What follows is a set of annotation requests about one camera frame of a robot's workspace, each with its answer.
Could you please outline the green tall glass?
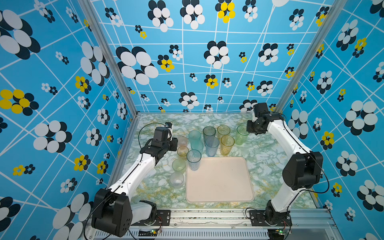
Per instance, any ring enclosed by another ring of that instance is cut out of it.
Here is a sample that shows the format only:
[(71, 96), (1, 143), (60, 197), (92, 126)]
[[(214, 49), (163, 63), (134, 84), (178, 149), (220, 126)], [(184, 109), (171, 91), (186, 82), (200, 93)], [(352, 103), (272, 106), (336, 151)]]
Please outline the green tall glass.
[(241, 146), (247, 140), (249, 132), (246, 125), (239, 125), (236, 129), (235, 144)]

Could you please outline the blue clear tall glass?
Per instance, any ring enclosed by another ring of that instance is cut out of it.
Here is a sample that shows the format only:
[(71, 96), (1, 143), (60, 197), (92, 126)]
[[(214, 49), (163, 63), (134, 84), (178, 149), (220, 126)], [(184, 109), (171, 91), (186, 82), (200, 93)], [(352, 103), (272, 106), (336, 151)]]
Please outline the blue clear tall glass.
[(202, 154), (198, 150), (190, 150), (187, 153), (188, 165), (192, 171), (196, 171), (199, 169), (201, 158)]

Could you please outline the yellow tall glass front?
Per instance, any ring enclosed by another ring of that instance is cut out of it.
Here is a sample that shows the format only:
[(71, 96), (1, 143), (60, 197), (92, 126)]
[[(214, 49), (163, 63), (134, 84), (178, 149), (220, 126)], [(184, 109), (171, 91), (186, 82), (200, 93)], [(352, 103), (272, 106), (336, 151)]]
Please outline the yellow tall glass front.
[(227, 156), (235, 144), (235, 139), (230, 135), (225, 135), (221, 138), (221, 154)]

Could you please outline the yellow tall glass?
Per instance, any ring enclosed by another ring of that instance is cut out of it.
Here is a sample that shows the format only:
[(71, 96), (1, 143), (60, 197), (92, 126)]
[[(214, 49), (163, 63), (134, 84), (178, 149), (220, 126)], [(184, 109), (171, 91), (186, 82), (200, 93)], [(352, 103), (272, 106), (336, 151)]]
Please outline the yellow tall glass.
[(220, 125), (217, 127), (218, 138), (229, 135), (231, 129), (227, 125)]
[(225, 135), (221, 138), (221, 154), (227, 156), (235, 144), (235, 139), (230, 135)]

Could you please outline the short pink dimpled cup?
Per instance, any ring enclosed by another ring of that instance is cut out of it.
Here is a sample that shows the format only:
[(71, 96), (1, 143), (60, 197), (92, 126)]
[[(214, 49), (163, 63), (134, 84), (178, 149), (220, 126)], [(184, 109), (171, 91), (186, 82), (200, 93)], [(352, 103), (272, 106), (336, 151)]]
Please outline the short pink dimpled cup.
[(187, 146), (188, 145), (188, 142), (189, 140), (186, 138), (186, 137), (177, 137), (178, 139), (178, 146), (181, 147), (181, 146)]

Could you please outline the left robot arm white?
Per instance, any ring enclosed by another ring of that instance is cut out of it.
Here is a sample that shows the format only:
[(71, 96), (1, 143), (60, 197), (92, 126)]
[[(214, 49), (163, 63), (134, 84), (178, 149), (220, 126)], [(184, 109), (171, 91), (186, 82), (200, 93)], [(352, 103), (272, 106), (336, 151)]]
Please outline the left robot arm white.
[(178, 139), (173, 136), (173, 124), (156, 127), (154, 137), (141, 148), (134, 164), (107, 189), (100, 189), (94, 198), (92, 228), (123, 237), (132, 224), (152, 224), (157, 218), (157, 205), (150, 201), (132, 204), (132, 196), (146, 175), (168, 152), (175, 152)]

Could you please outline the short yellow cup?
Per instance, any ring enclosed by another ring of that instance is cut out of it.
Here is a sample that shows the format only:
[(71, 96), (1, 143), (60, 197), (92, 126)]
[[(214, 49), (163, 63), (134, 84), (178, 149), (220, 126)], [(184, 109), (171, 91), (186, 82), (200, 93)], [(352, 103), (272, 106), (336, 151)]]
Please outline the short yellow cup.
[(186, 146), (180, 146), (177, 149), (177, 154), (178, 154), (179, 158), (184, 159), (184, 160), (186, 159), (188, 152), (189, 152), (189, 148)]

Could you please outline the short green cup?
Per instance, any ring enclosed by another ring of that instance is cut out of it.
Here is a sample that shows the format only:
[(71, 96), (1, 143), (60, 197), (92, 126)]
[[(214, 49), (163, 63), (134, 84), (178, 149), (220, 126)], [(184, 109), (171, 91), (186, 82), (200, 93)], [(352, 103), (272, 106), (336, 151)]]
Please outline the short green cup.
[(184, 159), (175, 159), (172, 163), (172, 168), (176, 173), (183, 174), (186, 170), (186, 161)]

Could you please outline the teal dimpled tall cup rear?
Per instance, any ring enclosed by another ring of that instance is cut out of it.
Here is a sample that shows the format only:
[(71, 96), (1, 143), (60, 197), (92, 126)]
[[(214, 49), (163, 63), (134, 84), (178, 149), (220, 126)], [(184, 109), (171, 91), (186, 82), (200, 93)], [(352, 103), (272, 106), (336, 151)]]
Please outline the teal dimpled tall cup rear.
[(192, 130), (189, 132), (189, 140), (190, 142), (195, 142), (195, 141), (200, 141), (201, 140), (201, 132), (197, 131), (197, 130)]

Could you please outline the teal dimpled tall cup front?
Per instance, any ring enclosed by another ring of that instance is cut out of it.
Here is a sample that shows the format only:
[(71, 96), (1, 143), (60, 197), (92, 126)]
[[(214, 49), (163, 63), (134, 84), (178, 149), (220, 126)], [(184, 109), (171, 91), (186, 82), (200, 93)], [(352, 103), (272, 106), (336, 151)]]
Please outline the teal dimpled tall cup front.
[(197, 150), (199, 151), (201, 154), (203, 154), (203, 151), (204, 151), (204, 143), (201, 141), (201, 140), (198, 140), (198, 141), (193, 141), (191, 143), (191, 148), (193, 150)]

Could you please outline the short clear dimpled cup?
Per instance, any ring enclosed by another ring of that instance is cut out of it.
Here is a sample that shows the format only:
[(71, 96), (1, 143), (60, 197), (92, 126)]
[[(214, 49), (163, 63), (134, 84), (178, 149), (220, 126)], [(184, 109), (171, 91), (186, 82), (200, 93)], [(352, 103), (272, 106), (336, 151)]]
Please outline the short clear dimpled cup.
[(184, 175), (181, 172), (174, 172), (170, 176), (170, 184), (175, 189), (180, 189), (184, 186)]

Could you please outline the yellow tall glass rear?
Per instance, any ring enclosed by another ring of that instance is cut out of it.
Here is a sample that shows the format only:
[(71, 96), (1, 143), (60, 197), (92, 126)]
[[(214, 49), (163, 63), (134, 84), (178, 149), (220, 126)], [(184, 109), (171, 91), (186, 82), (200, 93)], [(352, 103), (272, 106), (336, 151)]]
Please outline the yellow tall glass rear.
[(231, 129), (227, 125), (220, 125), (217, 127), (218, 138), (229, 135)]

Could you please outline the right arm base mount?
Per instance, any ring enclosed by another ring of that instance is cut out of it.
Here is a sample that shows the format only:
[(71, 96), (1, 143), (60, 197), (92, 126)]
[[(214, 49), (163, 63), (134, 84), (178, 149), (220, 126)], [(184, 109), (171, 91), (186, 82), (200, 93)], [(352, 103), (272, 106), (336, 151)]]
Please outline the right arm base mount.
[(277, 228), (284, 228), (284, 227), (291, 227), (292, 226), (292, 219), (291, 218), (284, 218), (282, 220), (279, 220), (275, 224), (269, 224), (266, 221), (265, 218), (265, 211), (258, 211), (254, 209), (248, 209), (246, 213), (247, 218), (251, 221), (251, 224), (253, 227), (277, 227)]

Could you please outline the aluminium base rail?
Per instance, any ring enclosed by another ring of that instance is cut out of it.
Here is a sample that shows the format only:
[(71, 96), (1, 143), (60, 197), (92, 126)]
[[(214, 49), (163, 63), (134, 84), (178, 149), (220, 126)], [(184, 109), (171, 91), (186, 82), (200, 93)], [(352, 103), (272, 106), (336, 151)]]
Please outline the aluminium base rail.
[(171, 210), (169, 226), (131, 226), (123, 240), (341, 240), (326, 209), (295, 209), (291, 227), (253, 227), (248, 209)]

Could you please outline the aluminium corner post right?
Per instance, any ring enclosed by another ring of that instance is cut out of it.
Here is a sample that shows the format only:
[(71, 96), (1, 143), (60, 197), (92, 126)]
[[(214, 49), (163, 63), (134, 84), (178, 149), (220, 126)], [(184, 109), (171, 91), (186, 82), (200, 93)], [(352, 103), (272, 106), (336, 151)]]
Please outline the aluminium corner post right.
[(292, 80), (290, 80), (279, 102), (277, 103), (276, 112), (278, 113), (283, 112), (283, 108), (288, 102), (294, 87), (299, 83), (299, 80), (301, 79), (301, 77), (305, 73), (305, 70), (308, 68), (309, 64), (311, 63), (318, 47), (323, 43), (325, 37), (331, 30), (332, 26), (334, 25), (335, 21), (339, 17), (346, 3), (347, 3), (347, 0), (334, 1), (333, 5), (330, 8), (328, 17), (325, 19), (324, 23), (316, 33), (313, 41), (311, 42), (300, 64), (298, 65), (298, 69), (296, 70), (295, 75), (293, 76)]

